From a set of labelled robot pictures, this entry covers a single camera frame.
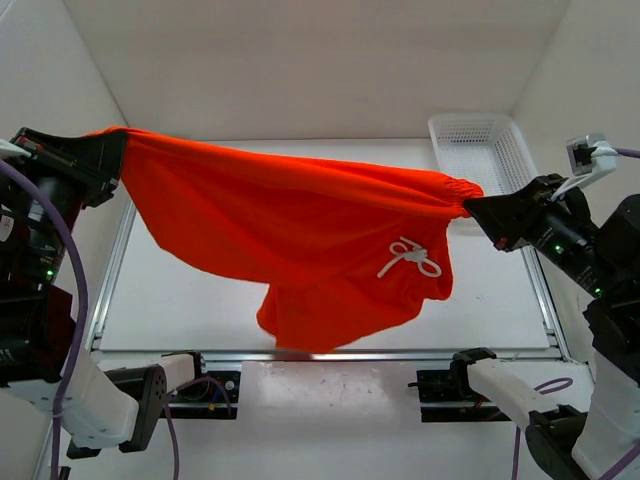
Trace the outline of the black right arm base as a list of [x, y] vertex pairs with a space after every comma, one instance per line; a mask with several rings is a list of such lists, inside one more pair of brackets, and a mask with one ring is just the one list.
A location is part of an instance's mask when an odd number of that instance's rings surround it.
[[490, 349], [479, 347], [457, 352], [445, 370], [418, 370], [407, 384], [417, 391], [422, 423], [507, 422], [509, 418], [486, 397], [473, 391], [467, 368], [480, 360], [496, 359]]

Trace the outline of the orange mesh shorts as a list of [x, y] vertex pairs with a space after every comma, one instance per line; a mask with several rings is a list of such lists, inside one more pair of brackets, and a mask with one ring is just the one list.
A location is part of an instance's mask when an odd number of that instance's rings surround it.
[[[326, 353], [416, 318], [454, 276], [447, 230], [482, 188], [437, 171], [248, 152], [126, 129], [121, 178], [164, 251], [264, 283], [258, 325], [278, 347]], [[406, 237], [442, 268], [392, 258]]]

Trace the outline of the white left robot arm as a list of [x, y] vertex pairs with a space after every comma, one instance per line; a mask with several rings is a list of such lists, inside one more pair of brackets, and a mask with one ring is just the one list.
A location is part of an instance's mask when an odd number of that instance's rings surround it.
[[1, 386], [52, 416], [72, 459], [146, 449], [170, 393], [198, 400], [210, 386], [194, 352], [106, 372], [84, 347], [88, 284], [71, 232], [113, 197], [126, 142], [23, 128], [1, 145]]

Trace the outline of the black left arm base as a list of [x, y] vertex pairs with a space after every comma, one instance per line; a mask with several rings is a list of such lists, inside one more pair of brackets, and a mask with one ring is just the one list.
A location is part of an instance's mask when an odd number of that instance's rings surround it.
[[206, 378], [172, 393], [169, 412], [173, 419], [235, 420], [238, 414], [241, 370], [210, 368], [201, 353], [188, 351], [194, 360], [195, 378]]

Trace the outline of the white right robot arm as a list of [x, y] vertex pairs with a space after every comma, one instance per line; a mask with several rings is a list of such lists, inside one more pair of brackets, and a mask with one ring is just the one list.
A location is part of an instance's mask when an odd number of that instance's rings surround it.
[[481, 397], [511, 420], [514, 447], [526, 447], [551, 479], [639, 476], [639, 197], [624, 198], [597, 226], [577, 187], [561, 192], [558, 175], [535, 178], [515, 193], [469, 199], [464, 207], [503, 252], [532, 247], [591, 298], [583, 316], [595, 370], [587, 411], [560, 402], [569, 376], [535, 387], [486, 348], [461, 351], [449, 387]]

